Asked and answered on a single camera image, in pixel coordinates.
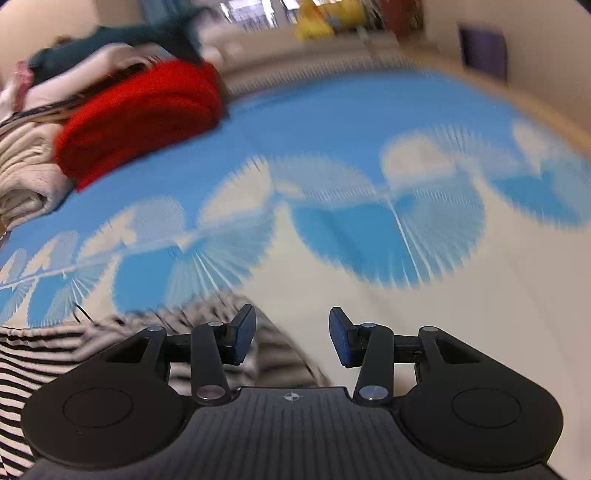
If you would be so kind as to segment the blue white patterned bed sheet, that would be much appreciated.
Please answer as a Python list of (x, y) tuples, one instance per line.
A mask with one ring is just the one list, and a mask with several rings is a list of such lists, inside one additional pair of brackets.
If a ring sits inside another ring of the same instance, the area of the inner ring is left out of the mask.
[(346, 74), (232, 106), (18, 228), (1, 320), (249, 296), (329, 370), (329, 308), (437, 325), (590, 412), (590, 164), (456, 79)]

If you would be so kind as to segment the red folded blanket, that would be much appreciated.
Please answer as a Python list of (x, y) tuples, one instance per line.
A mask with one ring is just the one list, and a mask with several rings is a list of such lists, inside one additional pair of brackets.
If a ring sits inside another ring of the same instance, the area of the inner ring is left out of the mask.
[(213, 64), (165, 61), (77, 108), (55, 139), (54, 159), (82, 190), (133, 160), (211, 131), (224, 110)]

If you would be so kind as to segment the cream folded quilt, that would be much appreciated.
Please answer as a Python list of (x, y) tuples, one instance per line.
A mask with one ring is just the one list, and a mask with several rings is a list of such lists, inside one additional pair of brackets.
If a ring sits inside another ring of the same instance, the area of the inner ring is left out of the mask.
[(8, 232), (55, 210), (73, 189), (55, 161), (59, 123), (25, 123), (1, 137), (1, 224)]

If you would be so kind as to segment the white folded bedding stack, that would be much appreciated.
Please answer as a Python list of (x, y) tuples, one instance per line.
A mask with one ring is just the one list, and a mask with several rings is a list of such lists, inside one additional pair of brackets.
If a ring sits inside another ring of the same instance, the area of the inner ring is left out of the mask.
[(21, 98), (19, 111), (14, 110), (18, 88), (10, 80), (1, 92), (1, 125), (54, 113), (60, 116), (105, 88), (109, 82), (148, 70), (168, 57), (164, 49), (153, 43), (138, 47), (108, 44), (64, 73), (29, 88)]

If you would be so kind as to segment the dark teal plush shark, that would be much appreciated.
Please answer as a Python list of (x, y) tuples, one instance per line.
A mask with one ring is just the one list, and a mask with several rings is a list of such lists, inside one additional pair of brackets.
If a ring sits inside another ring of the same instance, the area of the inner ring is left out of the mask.
[(193, 6), (156, 24), (99, 26), (89, 36), (41, 49), (27, 63), (33, 75), (32, 85), (37, 86), (64, 73), (102, 47), (115, 43), (131, 47), (153, 43), (176, 58), (199, 63), (198, 48), (193, 46), (186, 31), (194, 20), (206, 14), (215, 15), (216, 12), (209, 6)]

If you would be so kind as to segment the purple box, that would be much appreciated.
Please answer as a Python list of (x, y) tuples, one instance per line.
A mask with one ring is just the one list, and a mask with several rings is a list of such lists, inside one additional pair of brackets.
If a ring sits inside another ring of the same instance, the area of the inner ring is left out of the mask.
[(484, 25), (460, 24), (459, 39), (463, 64), (506, 82), (508, 51), (503, 33)]

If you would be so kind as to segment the yellow plush toys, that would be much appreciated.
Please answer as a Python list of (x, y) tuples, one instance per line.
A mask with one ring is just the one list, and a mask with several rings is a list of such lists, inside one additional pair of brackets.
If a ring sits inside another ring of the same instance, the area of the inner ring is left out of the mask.
[(362, 1), (342, 0), (315, 4), (312, 0), (298, 2), (294, 33), (298, 40), (334, 37), (336, 33), (367, 27), (368, 14)]

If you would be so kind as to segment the wooden bed frame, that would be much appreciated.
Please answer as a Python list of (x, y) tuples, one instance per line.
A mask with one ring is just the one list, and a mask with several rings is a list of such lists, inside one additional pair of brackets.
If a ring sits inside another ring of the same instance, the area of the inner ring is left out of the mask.
[(456, 60), (449, 59), (433, 50), (401, 46), (402, 52), (428, 69), (461, 80), (489, 95), (508, 101), (522, 113), (559, 134), (571, 147), (590, 159), (590, 133), (532, 94), (513, 86), (507, 86), (493, 77), (464, 67)]

